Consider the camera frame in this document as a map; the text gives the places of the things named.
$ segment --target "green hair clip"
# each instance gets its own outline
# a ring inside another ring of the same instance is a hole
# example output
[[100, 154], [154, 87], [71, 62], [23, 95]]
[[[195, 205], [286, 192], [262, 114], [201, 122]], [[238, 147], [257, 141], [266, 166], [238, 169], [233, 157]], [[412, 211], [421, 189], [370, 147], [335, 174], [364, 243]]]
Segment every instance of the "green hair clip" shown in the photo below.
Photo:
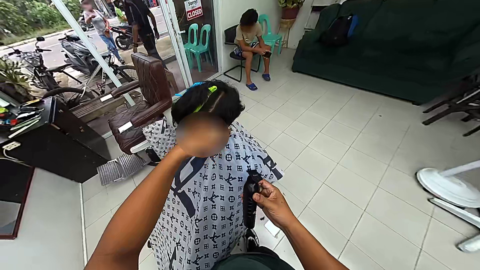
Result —
[[[210, 90], [210, 94], [208, 94], [208, 97], [210, 97], [210, 95], [211, 95], [213, 92], [215, 92], [216, 86], [209, 87], [208, 90]], [[200, 106], [198, 106], [197, 109], [196, 109], [195, 111], [193, 111], [193, 112], [198, 112], [198, 111], [202, 108], [202, 106], [203, 106], [203, 104], [200, 105]]]

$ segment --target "beige t-shirt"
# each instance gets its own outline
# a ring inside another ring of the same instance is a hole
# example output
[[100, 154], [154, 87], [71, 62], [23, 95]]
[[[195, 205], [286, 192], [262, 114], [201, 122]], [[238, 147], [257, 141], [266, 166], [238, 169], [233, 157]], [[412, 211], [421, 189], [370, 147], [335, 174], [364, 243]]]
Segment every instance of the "beige t-shirt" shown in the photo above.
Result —
[[237, 36], [235, 37], [235, 43], [239, 44], [240, 40], [244, 40], [245, 43], [250, 44], [255, 37], [261, 37], [264, 32], [259, 23], [256, 23], [251, 33], [242, 32], [240, 25], [237, 26]]

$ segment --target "metal footrest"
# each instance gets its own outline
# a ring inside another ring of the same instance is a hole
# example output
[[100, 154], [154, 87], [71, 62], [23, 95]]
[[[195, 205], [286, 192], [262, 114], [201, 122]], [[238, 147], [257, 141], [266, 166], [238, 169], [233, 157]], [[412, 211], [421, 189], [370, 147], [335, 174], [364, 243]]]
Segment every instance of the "metal footrest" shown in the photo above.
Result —
[[96, 171], [100, 177], [100, 183], [102, 185], [107, 185], [111, 182], [120, 181], [129, 177], [147, 163], [147, 161], [135, 154], [123, 154], [118, 158], [97, 167]]

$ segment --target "sorry closed sign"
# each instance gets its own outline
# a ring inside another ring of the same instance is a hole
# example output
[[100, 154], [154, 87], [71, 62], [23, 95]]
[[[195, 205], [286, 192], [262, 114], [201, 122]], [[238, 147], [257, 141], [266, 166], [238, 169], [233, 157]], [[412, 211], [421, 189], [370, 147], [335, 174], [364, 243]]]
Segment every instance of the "sorry closed sign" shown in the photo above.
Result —
[[198, 18], [204, 14], [200, 0], [186, 0], [185, 10], [187, 11], [187, 21]]

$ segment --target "black hair clipper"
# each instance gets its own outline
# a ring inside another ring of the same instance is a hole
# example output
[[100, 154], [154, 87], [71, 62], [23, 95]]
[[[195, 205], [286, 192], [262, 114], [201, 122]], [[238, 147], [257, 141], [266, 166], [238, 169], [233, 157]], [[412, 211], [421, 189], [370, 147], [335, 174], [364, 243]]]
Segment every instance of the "black hair clipper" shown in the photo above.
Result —
[[248, 170], [247, 172], [247, 182], [243, 185], [243, 225], [248, 229], [253, 229], [257, 211], [257, 203], [253, 200], [253, 194], [260, 192], [258, 182], [262, 180], [262, 176], [257, 170]]

